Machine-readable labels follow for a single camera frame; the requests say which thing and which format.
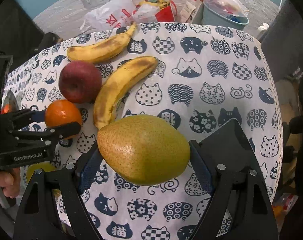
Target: banana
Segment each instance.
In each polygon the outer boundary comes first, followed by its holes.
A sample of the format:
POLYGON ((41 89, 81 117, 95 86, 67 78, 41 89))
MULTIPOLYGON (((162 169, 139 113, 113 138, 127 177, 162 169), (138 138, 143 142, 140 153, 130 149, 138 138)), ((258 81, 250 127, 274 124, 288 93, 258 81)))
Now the banana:
POLYGON ((110 75, 94 104, 94 124, 98 130, 115 120, 118 101, 138 81, 150 74, 157 64, 158 59, 155 57, 136 57, 110 75))
POLYGON ((67 56, 71 60, 83 60, 90 63, 100 63, 115 57, 123 51, 130 42, 131 36, 136 30, 133 23, 129 30, 112 36, 104 41, 89 46, 73 46, 67 49, 67 56))

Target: table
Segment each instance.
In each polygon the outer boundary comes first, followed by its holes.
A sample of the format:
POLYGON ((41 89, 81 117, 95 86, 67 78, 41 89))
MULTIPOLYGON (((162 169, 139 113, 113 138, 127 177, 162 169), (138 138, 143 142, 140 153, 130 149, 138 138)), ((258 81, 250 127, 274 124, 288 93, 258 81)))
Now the table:
MULTIPOLYGON (((43 50, 9 74, 5 93, 11 89, 21 108, 45 109, 63 98, 58 77, 69 62, 68 47, 94 44, 125 30, 85 34, 43 50)), ((243 31, 227 27, 141 24, 127 49, 110 62, 97 65, 103 81, 126 60, 142 55, 157 57, 159 64, 122 99, 117 118, 156 115, 187 140, 198 142, 236 118, 255 151, 272 201, 282 164, 282 123, 275 85, 260 43, 243 31)), ((83 117, 82 130, 75 138, 57 145, 52 162, 57 168, 75 162, 96 140, 93 105, 77 106, 83 117)), ((24 129, 44 128, 43 123, 24 129)), ((26 170, 22 168, 23 184, 26 170)), ((185 240, 210 195, 199 185, 190 164, 179 177, 146 187, 125 181, 103 162, 82 199, 104 239, 185 240)), ((61 197, 57 206, 61 220, 69 224, 61 197)), ((219 235, 228 230, 230 221, 227 211, 219 235)))

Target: red apple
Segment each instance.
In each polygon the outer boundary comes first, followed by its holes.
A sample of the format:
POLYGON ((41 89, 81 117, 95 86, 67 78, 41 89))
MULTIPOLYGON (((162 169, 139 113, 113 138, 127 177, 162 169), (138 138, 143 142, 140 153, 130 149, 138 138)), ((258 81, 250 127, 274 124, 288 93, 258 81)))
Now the red apple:
POLYGON ((102 75, 93 64, 75 60, 61 71, 58 81, 61 94, 73 103, 89 103, 102 86, 102 75))

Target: white wall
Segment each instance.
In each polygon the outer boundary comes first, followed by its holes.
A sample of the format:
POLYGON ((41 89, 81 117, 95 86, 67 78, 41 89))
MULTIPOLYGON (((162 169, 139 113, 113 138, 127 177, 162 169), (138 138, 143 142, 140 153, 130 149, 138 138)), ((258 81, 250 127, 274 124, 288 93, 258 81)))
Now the white wall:
MULTIPOLYGON (((173 0, 178 11, 186 0, 173 0)), ((277 15, 278 7, 270 0, 240 0, 250 13, 249 25, 245 31, 256 36, 256 29, 263 23, 270 24, 277 15)), ((81 34, 79 27, 83 24, 83 16, 88 11, 84 8, 81 0, 59 0, 38 16, 34 22, 45 32, 56 33, 63 39, 69 39, 81 34)))

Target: screw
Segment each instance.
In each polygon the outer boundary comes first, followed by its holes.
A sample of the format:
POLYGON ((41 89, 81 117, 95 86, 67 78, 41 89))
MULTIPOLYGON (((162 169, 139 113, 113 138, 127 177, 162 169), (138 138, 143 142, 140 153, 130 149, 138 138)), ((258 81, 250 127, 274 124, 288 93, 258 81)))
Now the screw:
POLYGON ((41 174, 42 171, 43 171, 42 169, 37 169, 37 170, 35 170, 34 172, 35 172, 36 175, 38 175, 38 174, 41 174))
POLYGON ((249 173, 252 176, 256 176, 257 175, 257 171, 255 171, 255 170, 250 170, 249 173))
POLYGON ((68 163, 67 165, 66 165, 66 169, 68 169, 68 170, 71 170, 71 169, 73 169, 75 167, 75 164, 74 163, 68 163))
POLYGON ((224 171, 226 169, 226 166, 224 164, 218 164, 217 168, 221 171, 224 171))

